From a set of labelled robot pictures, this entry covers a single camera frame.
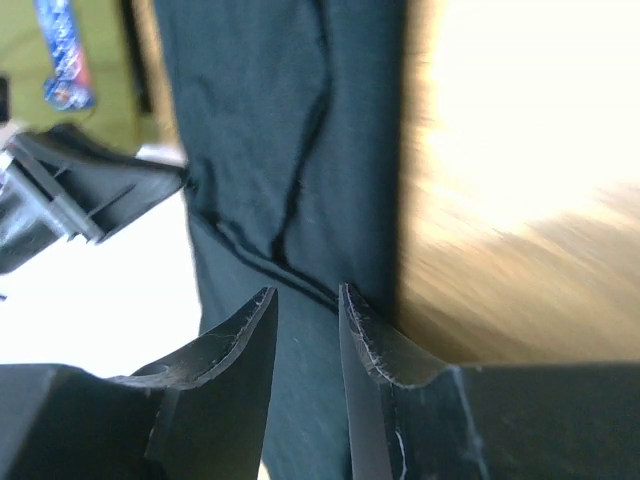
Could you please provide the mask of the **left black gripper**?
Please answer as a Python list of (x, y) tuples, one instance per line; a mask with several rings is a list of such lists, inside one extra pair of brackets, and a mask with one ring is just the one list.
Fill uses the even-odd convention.
[(182, 167), (111, 150), (72, 123), (18, 130), (1, 147), (1, 271), (15, 271), (62, 238), (100, 243), (185, 180)]

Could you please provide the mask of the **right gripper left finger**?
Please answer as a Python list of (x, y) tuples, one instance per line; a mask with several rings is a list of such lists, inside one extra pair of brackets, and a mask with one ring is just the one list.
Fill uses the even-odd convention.
[(1, 369), (5, 479), (253, 479), (265, 434), (278, 294), (129, 376)]

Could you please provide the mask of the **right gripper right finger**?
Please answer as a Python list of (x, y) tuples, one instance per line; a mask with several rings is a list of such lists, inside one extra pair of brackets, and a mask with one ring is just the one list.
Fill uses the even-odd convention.
[(639, 366), (446, 363), (351, 285), (339, 329), (357, 479), (635, 479)]

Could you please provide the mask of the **black t shirt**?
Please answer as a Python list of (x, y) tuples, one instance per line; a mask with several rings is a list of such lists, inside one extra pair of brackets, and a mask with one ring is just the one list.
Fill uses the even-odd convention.
[(159, 1), (200, 326), (279, 295), (262, 458), (347, 479), (338, 290), (394, 307), (403, 1)]

